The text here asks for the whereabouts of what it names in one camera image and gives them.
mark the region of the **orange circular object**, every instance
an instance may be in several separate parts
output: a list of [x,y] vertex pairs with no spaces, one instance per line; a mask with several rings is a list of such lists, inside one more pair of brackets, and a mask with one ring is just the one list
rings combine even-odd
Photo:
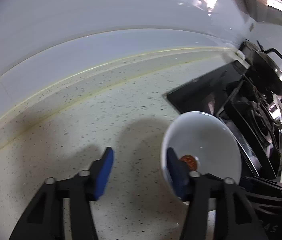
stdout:
[[180,158],[181,161],[185,162],[188,167],[190,168],[190,171],[196,171],[198,168],[198,162],[196,159],[191,155],[184,155]]

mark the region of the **white bowl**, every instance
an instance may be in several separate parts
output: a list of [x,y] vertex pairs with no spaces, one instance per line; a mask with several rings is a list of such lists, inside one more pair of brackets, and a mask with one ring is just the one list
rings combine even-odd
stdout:
[[219,178],[232,178],[238,184],[241,177],[241,154],[229,128],[216,117],[203,112],[180,115],[168,127],[161,146],[161,168],[168,187],[173,191],[167,169],[167,149],[172,147],[180,159],[193,156],[197,171]]

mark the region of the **metal screw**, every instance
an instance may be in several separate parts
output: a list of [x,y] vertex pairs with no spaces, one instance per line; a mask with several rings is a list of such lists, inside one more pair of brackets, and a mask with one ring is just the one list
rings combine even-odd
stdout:
[[48,185],[51,185],[51,184],[53,184],[55,182],[56,182],[56,180],[54,178],[47,178],[45,180],[45,184],[48,184]]
[[88,171],[88,170],[83,170],[83,171],[79,172],[80,177],[86,177],[86,176],[89,176],[89,175],[90,175],[90,171]]
[[225,182],[226,184],[230,184],[230,185],[235,183],[234,179],[232,179],[232,178],[225,178],[225,179],[224,179],[224,182]]
[[201,173],[199,173],[198,171],[190,171],[189,172],[190,177],[192,178],[198,178],[201,176]]

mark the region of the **white countertop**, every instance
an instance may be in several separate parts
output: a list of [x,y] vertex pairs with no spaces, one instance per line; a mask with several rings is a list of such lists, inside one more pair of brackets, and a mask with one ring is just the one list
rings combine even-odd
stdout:
[[108,146],[115,162],[105,194],[92,203],[99,239],[178,239],[187,207],[164,185],[160,146],[179,114],[163,94],[225,64],[218,62],[169,67],[115,85],[59,111],[1,149],[0,240],[9,238],[44,179],[72,177]]

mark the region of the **kitchen counter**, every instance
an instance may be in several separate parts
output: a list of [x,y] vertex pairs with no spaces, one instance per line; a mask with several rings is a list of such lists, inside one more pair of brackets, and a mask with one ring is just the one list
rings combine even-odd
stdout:
[[178,239],[187,206],[164,185],[160,146],[179,114],[163,94],[227,63],[221,57],[211,62],[169,67],[114,85],[44,119],[1,149],[0,240],[9,238],[44,179],[72,177],[108,146],[115,151],[113,169],[105,194],[91,205],[99,239]]

